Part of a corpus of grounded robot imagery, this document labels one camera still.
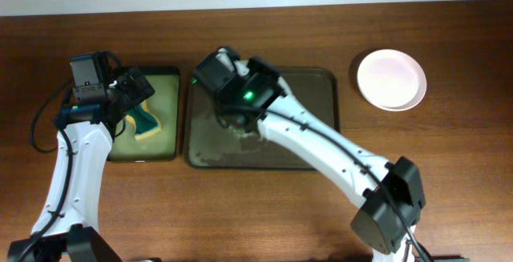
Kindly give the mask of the green yellow sponge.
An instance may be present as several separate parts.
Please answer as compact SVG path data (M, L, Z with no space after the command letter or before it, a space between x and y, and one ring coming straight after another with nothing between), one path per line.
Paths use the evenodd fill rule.
M135 127L135 139L138 141L152 137L162 130L161 122L151 113L146 100L133 107L125 118Z

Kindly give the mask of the pink plate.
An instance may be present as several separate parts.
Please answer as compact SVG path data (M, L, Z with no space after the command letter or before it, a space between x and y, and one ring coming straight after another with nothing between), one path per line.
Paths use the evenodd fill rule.
M376 50L365 56L357 67L357 86L362 80L425 79L426 74L420 64L408 54L399 50Z

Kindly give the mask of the light blue plate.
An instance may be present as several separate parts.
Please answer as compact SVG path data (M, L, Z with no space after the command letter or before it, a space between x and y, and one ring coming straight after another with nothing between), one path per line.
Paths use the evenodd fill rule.
M237 73L244 80L244 91L256 93L271 89L278 95L288 95L292 92L282 76L281 69L260 57L238 61L236 66Z

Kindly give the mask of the cream white plate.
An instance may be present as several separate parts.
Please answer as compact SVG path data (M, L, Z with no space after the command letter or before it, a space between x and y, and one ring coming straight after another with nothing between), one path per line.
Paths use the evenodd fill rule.
M362 80L358 82L364 99L374 107L384 111L408 111L416 107L426 96L425 79Z

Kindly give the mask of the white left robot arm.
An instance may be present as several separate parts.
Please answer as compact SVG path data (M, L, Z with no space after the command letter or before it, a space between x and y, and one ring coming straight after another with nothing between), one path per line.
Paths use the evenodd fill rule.
M117 123L154 92L137 67L71 89L77 102L65 98L54 120L58 153L46 202L30 238L10 244L9 261L121 259L99 234L103 169Z

